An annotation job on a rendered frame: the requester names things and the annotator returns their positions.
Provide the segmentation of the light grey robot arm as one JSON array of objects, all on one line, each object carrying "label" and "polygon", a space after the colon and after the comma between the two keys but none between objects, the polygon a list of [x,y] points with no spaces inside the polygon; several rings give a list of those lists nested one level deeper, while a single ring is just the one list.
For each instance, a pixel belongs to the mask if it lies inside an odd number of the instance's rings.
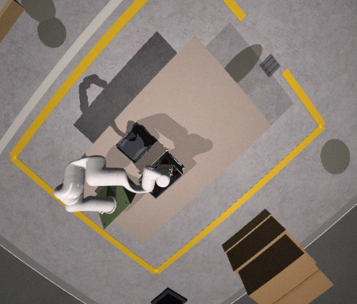
[{"label": "light grey robot arm", "polygon": [[106,167],[106,159],[103,156],[87,156],[72,161],[66,165],[65,176],[60,185],[54,190],[54,195],[65,204],[68,212],[77,211],[106,211],[101,214],[111,214],[117,206],[114,196],[83,198],[84,182],[91,186],[117,186],[122,185],[135,193],[151,192],[155,181],[159,187],[166,187],[173,175],[166,167],[156,169],[153,166],[145,166],[140,185],[130,184],[127,173],[123,168]]}]

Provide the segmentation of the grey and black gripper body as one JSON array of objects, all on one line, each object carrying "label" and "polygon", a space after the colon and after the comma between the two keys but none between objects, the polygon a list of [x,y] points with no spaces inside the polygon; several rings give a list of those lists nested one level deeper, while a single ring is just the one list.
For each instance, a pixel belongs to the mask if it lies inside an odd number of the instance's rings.
[{"label": "grey and black gripper body", "polygon": [[173,171],[173,166],[171,164],[158,164],[157,165],[157,169],[166,167],[167,169],[169,169],[169,171],[172,173]]}]

